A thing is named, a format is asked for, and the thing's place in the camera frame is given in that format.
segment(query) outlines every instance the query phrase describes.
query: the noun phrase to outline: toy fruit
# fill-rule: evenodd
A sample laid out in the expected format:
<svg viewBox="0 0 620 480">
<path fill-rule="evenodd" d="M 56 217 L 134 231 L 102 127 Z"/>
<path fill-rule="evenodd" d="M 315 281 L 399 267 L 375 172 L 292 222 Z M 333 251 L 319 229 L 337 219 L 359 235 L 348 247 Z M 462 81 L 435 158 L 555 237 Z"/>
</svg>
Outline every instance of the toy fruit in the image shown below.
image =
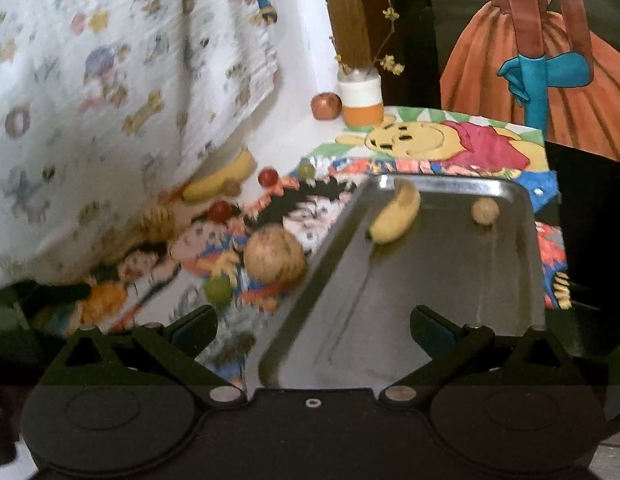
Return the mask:
<svg viewBox="0 0 620 480">
<path fill-rule="evenodd" d="M 482 196 L 472 204 L 470 213 L 479 225 L 490 226 L 499 217 L 499 206 L 494 199 Z"/>
<path fill-rule="evenodd" d="M 239 156 L 221 170 L 200 180 L 188 184 L 183 189 L 183 199 L 186 202 L 198 202 L 221 193 L 224 182 L 234 178 L 238 182 L 244 181 L 255 170 L 257 163 L 247 148 L 241 150 Z"/>
<path fill-rule="evenodd" d="M 408 180 L 394 180 L 394 198 L 381 210 L 368 234 L 375 244 L 388 244 L 401 237 L 414 222 L 421 206 L 419 190 Z"/>
<path fill-rule="evenodd" d="M 232 206 L 225 200 L 213 203 L 208 209 L 208 218 L 218 224 L 225 224 L 232 216 Z"/>
<path fill-rule="evenodd" d="M 261 285 L 293 282 L 306 272 L 304 248 L 278 224 L 257 229 L 244 249 L 248 276 Z"/>
<path fill-rule="evenodd" d="M 298 168 L 296 168 L 296 177 L 299 180 L 312 180 L 316 175 L 316 170 L 309 162 L 302 162 Z"/>
<path fill-rule="evenodd" d="M 239 196 L 241 195 L 241 183 L 235 178 L 226 178 L 221 193 L 226 196 Z"/>
<path fill-rule="evenodd" d="M 143 213 L 139 229 L 151 244 L 165 242 L 175 235 L 174 212 L 165 206 L 151 207 Z"/>
<path fill-rule="evenodd" d="M 274 186 L 279 181 L 279 173 L 274 168 L 263 168 L 257 177 L 261 187 Z"/>
<path fill-rule="evenodd" d="M 341 99 L 337 94 L 323 92 L 310 101 L 312 115 L 319 121 L 330 121 L 341 113 Z"/>
<path fill-rule="evenodd" d="M 203 292 L 208 301 L 217 308 L 228 306 L 232 301 L 232 285 L 226 275 L 210 278 L 203 285 Z"/>
</svg>

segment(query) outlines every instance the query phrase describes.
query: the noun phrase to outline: metal tray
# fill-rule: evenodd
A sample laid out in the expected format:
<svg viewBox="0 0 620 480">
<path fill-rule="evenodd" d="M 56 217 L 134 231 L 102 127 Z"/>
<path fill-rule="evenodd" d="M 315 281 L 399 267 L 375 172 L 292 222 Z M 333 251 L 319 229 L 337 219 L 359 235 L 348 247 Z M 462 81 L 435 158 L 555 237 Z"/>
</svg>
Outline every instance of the metal tray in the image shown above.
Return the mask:
<svg viewBox="0 0 620 480">
<path fill-rule="evenodd" d="M 535 219 L 525 188 L 505 180 L 402 175 L 421 192 L 410 230 L 388 246 L 367 228 L 394 195 L 394 176 L 370 178 L 352 197 L 246 363 L 255 388 L 357 388 L 378 393 L 430 359 L 412 341 L 410 312 L 424 304 L 459 325 L 522 335 L 544 322 Z M 474 223 L 477 196 L 501 214 Z"/>
</svg>

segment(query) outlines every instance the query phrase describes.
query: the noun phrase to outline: green fruit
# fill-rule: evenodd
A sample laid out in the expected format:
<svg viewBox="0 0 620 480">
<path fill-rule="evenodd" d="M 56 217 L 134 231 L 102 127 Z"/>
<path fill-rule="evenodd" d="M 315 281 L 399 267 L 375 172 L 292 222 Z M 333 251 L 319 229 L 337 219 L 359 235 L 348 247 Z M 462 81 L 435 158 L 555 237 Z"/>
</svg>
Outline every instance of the green fruit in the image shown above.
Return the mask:
<svg viewBox="0 0 620 480">
<path fill-rule="evenodd" d="M 314 180 L 316 170 L 309 162 L 302 162 L 298 168 L 296 168 L 296 176 L 299 180 Z"/>
<path fill-rule="evenodd" d="M 215 308 L 225 308 L 232 301 L 232 285 L 226 275 L 210 278 L 203 285 L 203 292 Z"/>
</svg>

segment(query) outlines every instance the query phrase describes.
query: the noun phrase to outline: yellow flower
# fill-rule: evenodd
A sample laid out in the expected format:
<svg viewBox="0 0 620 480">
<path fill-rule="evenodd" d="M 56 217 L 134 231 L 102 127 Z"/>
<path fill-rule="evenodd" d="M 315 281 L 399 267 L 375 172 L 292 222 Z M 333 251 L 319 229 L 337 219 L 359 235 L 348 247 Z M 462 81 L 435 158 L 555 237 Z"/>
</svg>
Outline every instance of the yellow flower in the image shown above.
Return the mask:
<svg viewBox="0 0 620 480">
<path fill-rule="evenodd" d="M 394 10 L 394 7 L 392 6 L 391 2 L 388 2 L 388 9 L 384 10 L 384 16 L 386 17 L 386 19 L 390 20 L 391 22 L 394 22 L 394 20 L 399 19 L 399 13 L 396 12 L 396 10 Z"/>
<path fill-rule="evenodd" d="M 394 67 L 394 56 L 385 56 L 379 63 L 382 68 L 391 71 L 392 67 Z"/>
</svg>

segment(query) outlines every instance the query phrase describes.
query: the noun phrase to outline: yellow fruit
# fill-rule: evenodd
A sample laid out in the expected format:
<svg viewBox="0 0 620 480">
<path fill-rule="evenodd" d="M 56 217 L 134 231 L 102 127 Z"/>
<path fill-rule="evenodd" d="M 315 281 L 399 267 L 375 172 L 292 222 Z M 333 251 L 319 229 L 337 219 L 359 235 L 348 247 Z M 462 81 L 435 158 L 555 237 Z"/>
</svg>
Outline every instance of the yellow fruit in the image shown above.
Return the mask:
<svg viewBox="0 0 620 480">
<path fill-rule="evenodd" d="M 414 222 L 421 206 L 419 190 L 408 180 L 394 180 L 394 198 L 381 210 L 368 229 L 375 244 L 389 244 L 401 237 Z"/>
<path fill-rule="evenodd" d="M 234 178 L 238 182 L 244 181 L 256 169 L 257 163 L 247 148 L 241 150 L 239 156 L 221 170 L 206 176 L 196 182 L 188 184 L 183 189 L 183 199 L 186 202 L 199 202 L 220 194 L 224 182 Z"/>
</svg>

